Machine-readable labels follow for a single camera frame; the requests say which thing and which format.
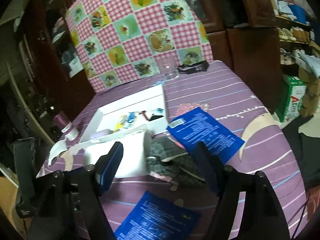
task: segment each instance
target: plaid pouch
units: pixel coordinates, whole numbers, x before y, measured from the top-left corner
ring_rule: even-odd
[[[205,186],[204,176],[199,172],[198,165],[185,149],[176,145],[167,136],[151,141],[150,156],[147,156],[147,170],[151,174],[159,174],[160,179],[173,184],[188,187]]]

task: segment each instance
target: barcode label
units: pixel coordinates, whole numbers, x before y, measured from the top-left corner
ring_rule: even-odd
[[[169,123],[169,127],[171,129],[177,127],[178,125],[184,124],[186,121],[183,118],[177,119],[171,123]]]

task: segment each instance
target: clear drinking glass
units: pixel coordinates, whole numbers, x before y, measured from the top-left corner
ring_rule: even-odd
[[[158,58],[156,62],[165,80],[172,80],[180,76],[174,55]]]

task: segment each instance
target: blue plastic packet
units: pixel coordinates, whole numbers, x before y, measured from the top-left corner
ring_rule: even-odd
[[[146,191],[115,235],[118,240],[185,240],[199,216]]]
[[[167,130],[191,156],[196,143],[203,141],[210,153],[217,155],[223,164],[244,144],[241,138],[199,107],[173,119]]]

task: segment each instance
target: striped tablecloth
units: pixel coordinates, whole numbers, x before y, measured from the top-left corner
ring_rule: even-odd
[[[83,133],[99,107],[150,88],[161,83],[162,80],[161,75],[152,76],[115,87],[102,95],[96,95],[73,121],[73,124]],[[241,136],[245,127],[255,117],[266,113],[260,100],[236,74],[220,61],[211,63],[207,72],[181,75],[178,79],[165,82],[163,88],[169,120],[174,118],[179,104],[207,103],[210,105],[208,113],[211,116],[218,119],[237,136]],[[73,168],[81,167],[82,163],[83,150],[75,155]],[[300,219],[302,212],[300,207],[306,201],[306,195],[299,167],[279,127],[271,125],[256,132],[249,139],[242,159],[240,160],[237,153],[227,164],[235,167],[239,172],[253,174],[256,170],[262,170],[266,173],[280,200],[292,235]],[[56,170],[64,170],[64,159],[58,159],[50,167],[46,161],[40,175]],[[148,190],[172,202],[182,198],[184,207],[201,213],[198,226],[189,238],[202,239],[214,214],[217,197],[207,188],[178,187],[178,190],[173,192],[170,191],[170,187],[169,183],[150,176],[115,179],[111,189],[100,198],[113,230],[117,229],[143,193]],[[235,237],[238,233],[243,207],[244,194],[240,194],[230,238]],[[306,223],[306,214],[304,214],[298,232]],[[85,227],[80,226],[80,231],[83,236],[87,233]]]

